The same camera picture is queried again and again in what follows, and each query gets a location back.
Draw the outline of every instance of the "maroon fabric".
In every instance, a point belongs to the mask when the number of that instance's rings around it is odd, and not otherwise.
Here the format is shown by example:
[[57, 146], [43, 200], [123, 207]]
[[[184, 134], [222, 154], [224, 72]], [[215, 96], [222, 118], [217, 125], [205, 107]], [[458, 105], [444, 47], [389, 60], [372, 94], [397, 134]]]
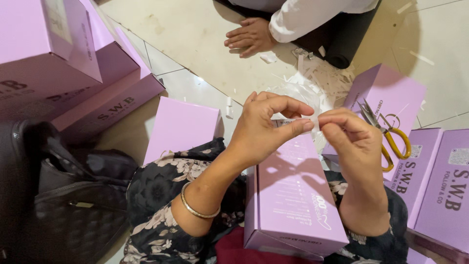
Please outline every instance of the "maroon fabric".
[[217, 264], [320, 264], [293, 256], [284, 256], [269, 252], [259, 252], [243, 248], [244, 228], [237, 227], [223, 236], [215, 245]]

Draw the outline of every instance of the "floor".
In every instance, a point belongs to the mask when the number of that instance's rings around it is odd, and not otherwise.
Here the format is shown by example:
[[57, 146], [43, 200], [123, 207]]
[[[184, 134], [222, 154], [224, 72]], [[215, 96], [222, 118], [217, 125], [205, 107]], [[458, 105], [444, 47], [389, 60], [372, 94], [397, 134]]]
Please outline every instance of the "floor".
[[[414, 129], [469, 128], [469, 0], [419, 0], [409, 7], [404, 23], [384, 57], [384, 63], [428, 87], [426, 103], [418, 113]], [[222, 111], [225, 143], [228, 144], [242, 106], [233, 102], [233, 119], [224, 113], [226, 95], [123, 28], [144, 55], [152, 72], [162, 79], [163, 96]], [[117, 148], [143, 163], [148, 137], [153, 129], [159, 98], [155, 97], [103, 133], [99, 148]], [[138, 137], [142, 130], [147, 138]], [[116, 264], [123, 257], [118, 242], [99, 263]], [[449, 263], [432, 256], [437, 263]]]

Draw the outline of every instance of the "floral clothing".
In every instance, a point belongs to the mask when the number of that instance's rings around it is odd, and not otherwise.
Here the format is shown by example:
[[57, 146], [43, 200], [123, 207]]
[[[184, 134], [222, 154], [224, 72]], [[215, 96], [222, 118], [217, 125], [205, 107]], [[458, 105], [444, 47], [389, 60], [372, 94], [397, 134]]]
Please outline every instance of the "floral clothing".
[[[121, 264], [214, 263], [215, 243], [244, 221], [246, 178], [233, 181], [221, 203], [221, 212], [204, 237], [192, 237], [174, 220], [171, 201], [187, 182], [196, 179], [225, 149], [223, 138], [188, 151], [170, 153], [135, 173], [127, 190], [130, 223], [134, 227], [126, 242]], [[337, 206], [348, 184], [340, 173], [326, 171]], [[386, 189], [390, 228], [379, 237], [348, 232], [350, 244], [325, 258], [325, 263], [405, 263], [403, 238], [407, 208], [402, 199]]]

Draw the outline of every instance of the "black bag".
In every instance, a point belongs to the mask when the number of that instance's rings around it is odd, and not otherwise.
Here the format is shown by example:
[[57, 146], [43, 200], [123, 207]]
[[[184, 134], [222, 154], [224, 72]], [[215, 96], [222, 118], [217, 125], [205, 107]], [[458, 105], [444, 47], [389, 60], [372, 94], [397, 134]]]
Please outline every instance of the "black bag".
[[95, 263], [128, 229], [131, 157], [69, 151], [47, 122], [0, 124], [0, 140], [3, 262]]

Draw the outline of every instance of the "gold bangle bracelet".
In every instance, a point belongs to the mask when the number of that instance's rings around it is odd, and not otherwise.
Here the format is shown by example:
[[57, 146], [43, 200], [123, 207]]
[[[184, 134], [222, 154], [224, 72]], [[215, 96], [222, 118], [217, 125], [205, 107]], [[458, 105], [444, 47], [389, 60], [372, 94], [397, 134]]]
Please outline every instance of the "gold bangle bracelet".
[[201, 213], [198, 213], [196, 212], [194, 209], [192, 209], [188, 204], [187, 204], [187, 201], [186, 201], [186, 197], [184, 196], [184, 191], [186, 190], [186, 187], [187, 185], [189, 185], [191, 182], [188, 182], [186, 184], [184, 184], [184, 186], [182, 187], [182, 190], [181, 190], [181, 200], [182, 200], [182, 203], [184, 204], [184, 206], [186, 207], [186, 209], [193, 215], [195, 215], [196, 217], [200, 217], [200, 218], [214, 218], [215, 216], [217, 216], [219, 213], [220, 213], [220, 210], [221, 210], [221, 206], [218, 207], [218, 210], [214, 213], [214, 214], [211, 214], [211, 215], [203, 215]]

